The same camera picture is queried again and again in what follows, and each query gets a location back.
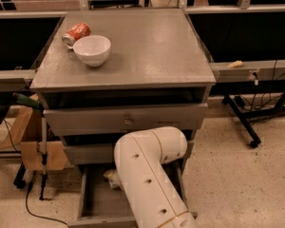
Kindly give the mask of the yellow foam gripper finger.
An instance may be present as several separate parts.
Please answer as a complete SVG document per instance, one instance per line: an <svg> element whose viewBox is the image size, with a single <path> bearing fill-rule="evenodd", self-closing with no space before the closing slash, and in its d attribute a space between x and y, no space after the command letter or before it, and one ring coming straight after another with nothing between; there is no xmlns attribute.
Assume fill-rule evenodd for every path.
<svg viewBox="0 0 285 228"><path fill-rule="evenodd" d="M104 177L112 181L117 181L119 179L119 175L116 169L110 169L105 171Z"/></svg>

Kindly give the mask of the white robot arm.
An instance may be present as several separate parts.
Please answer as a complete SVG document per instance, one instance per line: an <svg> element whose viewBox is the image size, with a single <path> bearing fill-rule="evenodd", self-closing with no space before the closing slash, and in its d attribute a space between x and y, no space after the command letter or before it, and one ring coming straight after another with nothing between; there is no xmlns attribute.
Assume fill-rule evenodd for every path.
<svg viewBox="0 0 285 228"><path fill-rule="evenodd" d="M184 156L187 140L173 126L128 133L114 147L114 161L139 228L198 228L163 169Z"/></svg>

